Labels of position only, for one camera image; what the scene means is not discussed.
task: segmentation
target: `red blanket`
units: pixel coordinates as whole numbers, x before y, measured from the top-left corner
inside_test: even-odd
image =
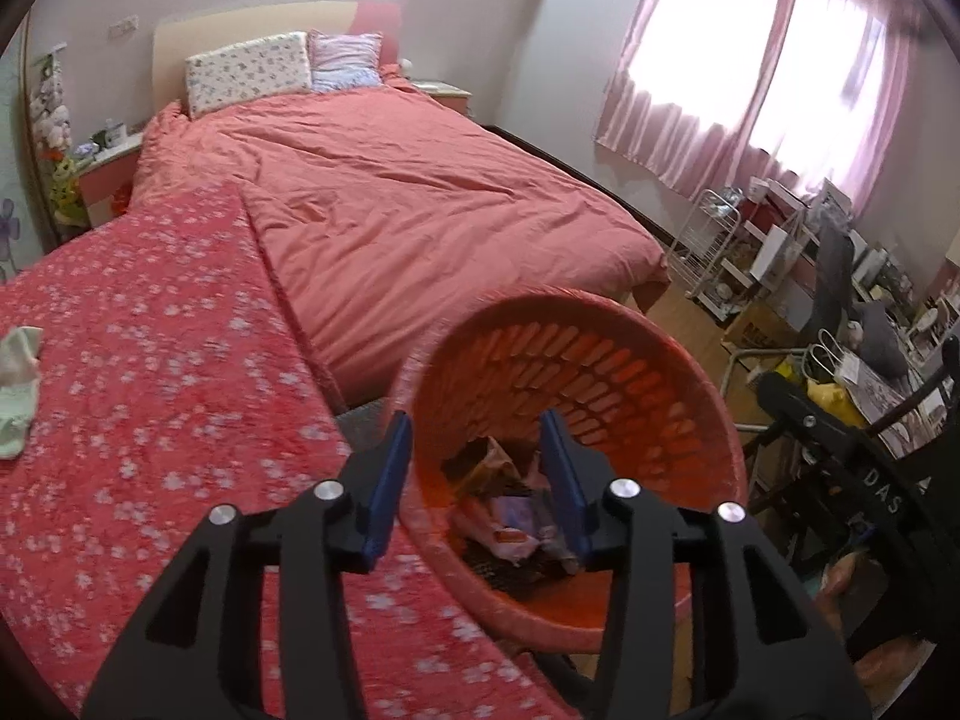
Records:
[[[515,284],[641,309],[664,252],[623,208],[464,116],[387,86],[282,95],[147,130],[133,203],[236,178],[296,315],[347,403],[386,394],[457,303]]]
[[[0,604],[40,674],[78,709],[128,615],[210,507],[283,505],[335,475],[349,449],[233,189],[88,233],[3,288],[0,305],[0,333],[44,333],[37,418],[24,454],[2,464]],[[371,717],[560,716],[402,529],[373,575],[347,577],[346,596]],[[275,613],[264,630],[276,713]]]

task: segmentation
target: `basket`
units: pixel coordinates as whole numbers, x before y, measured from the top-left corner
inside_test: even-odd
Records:
[[[413,418],[414,457],[400,520],[450,593],[488,630],[543,652],[600,650],[611,577],[580,574],[520,603],[464,564],[448,527],[443,464],[477,437],[533,447],[556,408],[617,474],[673,504],[746,500],[740,443],[707,375],[642,314],[576,290],[518,288],[478,298],[435,324],[405,362],[385,415]],[[677,613],[689,612],[677,571]]]

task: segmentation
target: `screw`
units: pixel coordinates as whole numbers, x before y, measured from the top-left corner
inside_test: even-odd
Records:
[[[743,522],[747,518],[747,512],[743,511],[743,507],[733,501],[720,504],[717,507],[717,514],[720,514],[720,519],[726,522]]]
[[[210,509],[208,519],[214,525],[226,525],[227,522],[233,522],[233,518],[236,516],[237,509],[234,509],[229,503],[224,503]]]
[[[344,494],[344,486],[336,479],[328,479],[313,488],[313,494],[322,501],[335,501]]]
[[[610,492],[617,498],[636,498],[640,495],[640,485],[632,479],[614,479],[610,483]]]

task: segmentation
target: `wall outlet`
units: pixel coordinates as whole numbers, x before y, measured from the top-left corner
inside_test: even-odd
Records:
[[[128,16],[126,19],[121,19],[117,23],[112,23],[110,28],[107,30],[107,36],[110,40],[116,40],[119,37],[128,35],[131,32],[136,32],[140,28],[140,17],[139,16]]]

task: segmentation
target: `baseboard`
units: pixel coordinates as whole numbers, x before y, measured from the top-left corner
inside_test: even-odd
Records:
[[[507,132],[507,130],[502,129],[501,127],[496,127],[495,125],[490,124],[490,125],[486,125],[484,129],[486,129],[487,132],[493,132],[494,135],[498,135],[499,137],[503,138],[505,141],[512,143],[514,146],[517,146],[518,148],[522,148],[528,154],[531,154],[532,156],[535,156],[538,159],[542,159],[544,160],[544,162],[548,162],[550,165],[553,165],[553,167],[558,167],[558,169],[562,170],[567,175],[570,175],[573,178],[576,178],[578,181],[582,181],[584,184],[587,184],[587,186],[591,187],[592,189],[596,189],[597,191],[601,191],[603,194],[606,194],[606,196],[608,196],[611,200],[613,200],[617,205],[621,206],[628,214],[630,214],[633,218],[639,221],[640,224],[642,224],[647,230],[649,230],[650,234],[654,238],[656,238],[656,240],[660,241],[665,247],[672,247],[674,238],[670,233],[668,233],[666,230],[664,230],[664,228],[659,226],[659,224],[645,217],[645,215],[643,215],[642,213],[640,213],[640,211],[632,207],[632,205],[628,204],[627,201],[625,201],[622,197],[618,196],[618,194],[598,184],[588,175],[577,170],[576,167],[570,167],[570,165],[568,165],[566,162],[563,162],[562,160],[557,159],[557,157],[553,156],[552,154],[548,154],[542,148],[537,148],[532,143],[527,143],[527,141],[523,140],[522,138],[518,138],[517,135],[515,135],[514,133]]]

